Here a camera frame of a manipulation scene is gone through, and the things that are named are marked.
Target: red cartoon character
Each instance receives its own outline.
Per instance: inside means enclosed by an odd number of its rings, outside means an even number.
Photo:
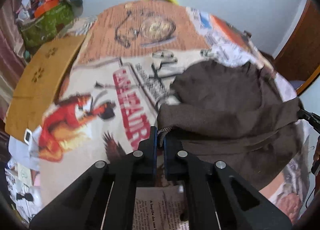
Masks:
[[[63,153],[75,149],[79,143],[88,138],[86,124],[99,116],[103,120],[115,116],[114,102],[106,101],[89,112],[76,115],[76,109],[80,111],[92,100],[91,94],[70,96],[68,99],[57,103],[58,108],[45,118],[42,132],[39,137],[39,158],[59,162]]]

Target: cartoon illustration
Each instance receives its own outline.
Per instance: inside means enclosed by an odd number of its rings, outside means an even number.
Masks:
[[[90,93],[74,95],[62,100],[58,108],[45,118],[39,137],[39,158],[59,162],[63,153],[75,149],[81,138],[88,138],[86,124],[100,117],[107,120],[115,116],[115,103],[106,101],[94,108],[98,97],[92,101]],[[83,111],[84,106],[91,101],[90,111]]]
[[[104,133],[102,138],[106,149],[106,155],[110,162],[114,162],[126,155],[119,142],[116,143],[116,141],[113,139],[113,136],[110,135],[109,132]]]
[[[130,27],[137,22],[139,27]],[[131,42],[140,34],[146,40],[140,47],[155,47],[173,41],[175,30],[176,25],[172,20],[154,12],[127,11],[126,18],[115,29],[115,40],[125,48],[130,48]]]

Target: wooden door frame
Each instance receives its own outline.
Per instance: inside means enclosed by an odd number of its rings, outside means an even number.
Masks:
[[[284,45],[284,47],[282,48],[282,50],[279,52],[279,54],[277,55],[277,57],[274,59],[274,65],[277,64],[277,62],[281,59],[281,57],[284,55],[284,52],[287,50],[287,48],[289,47],[289,45],[292,43],[294,37],[296,36],[305,16],[307,13],[307,10],[309,9],[311,0],[307,0],[306,5],[303,9],[303,12],[301,14],[301,17],[299,19],[299,22],[297,23],[297,26],[295,27],[295,29],[293,30],[290,38],[288,39],[288,41],[286,42],[286,44]],[[299,87],[296,92],[297,95],[301,95],[320,75],[320,66],[312,73],[312,75],[302,84],[301,87]]]

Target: brown towel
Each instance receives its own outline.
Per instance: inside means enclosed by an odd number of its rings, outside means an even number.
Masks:
[[[203,161],[225,161],[257,189],[301,149],[294,125],[300,100],[283,103],[264,69],[249,62],[229,68],[209,60],[177,75],[171,88],[182,104],[161,106],[159,129],[197,133],[182,141],[186,151]]]

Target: paper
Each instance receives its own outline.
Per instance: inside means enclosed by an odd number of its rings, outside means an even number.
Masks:
[[[179,186],[137,188],[132,230],[187,230],[189,222],[180,220],[184,209]]]
[[[18,179],[27,186],[32,186],[32,178],[30,169],[26,168],[22,164],[18,163]]]
[[[186,8],[168,2],[141,0],[106,9],[89,31],[78,64],[105,56],[145,56],[159,50],[208,49]]]
[[[28,145],[23,143],[14,137],[10,136],[9,139],[9,152],[12,157],[23,166],[39,171],[39,159],[38,157],[31,157],[28,151]]]

